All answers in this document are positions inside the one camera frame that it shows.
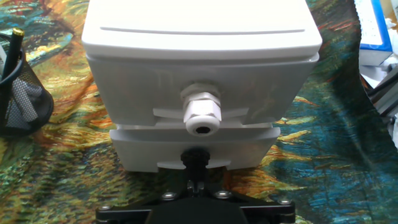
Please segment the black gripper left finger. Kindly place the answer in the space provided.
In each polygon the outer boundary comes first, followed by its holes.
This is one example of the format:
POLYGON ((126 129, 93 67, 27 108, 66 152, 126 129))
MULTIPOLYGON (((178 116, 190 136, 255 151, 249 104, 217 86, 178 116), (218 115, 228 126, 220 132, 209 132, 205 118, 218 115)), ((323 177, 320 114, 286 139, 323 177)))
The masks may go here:
POLYGON ((150 212, 155 208, 192 197, 196 192, 197 184, 189 180, 186 184, 178 184, 161 194, 155 194, 125 206, 102 205, 95 211, 95 223, 145 223, 150 212))

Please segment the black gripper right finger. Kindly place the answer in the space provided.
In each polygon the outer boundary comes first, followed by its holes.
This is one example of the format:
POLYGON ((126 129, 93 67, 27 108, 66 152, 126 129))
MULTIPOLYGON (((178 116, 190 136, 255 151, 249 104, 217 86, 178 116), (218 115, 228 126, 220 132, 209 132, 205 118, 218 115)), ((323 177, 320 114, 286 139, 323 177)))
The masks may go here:
POLYGON ((266 202, 206 182, 195 184, 195 198, 200 217, 210 223, 295 223, 295 204, 288 199, 266 202))

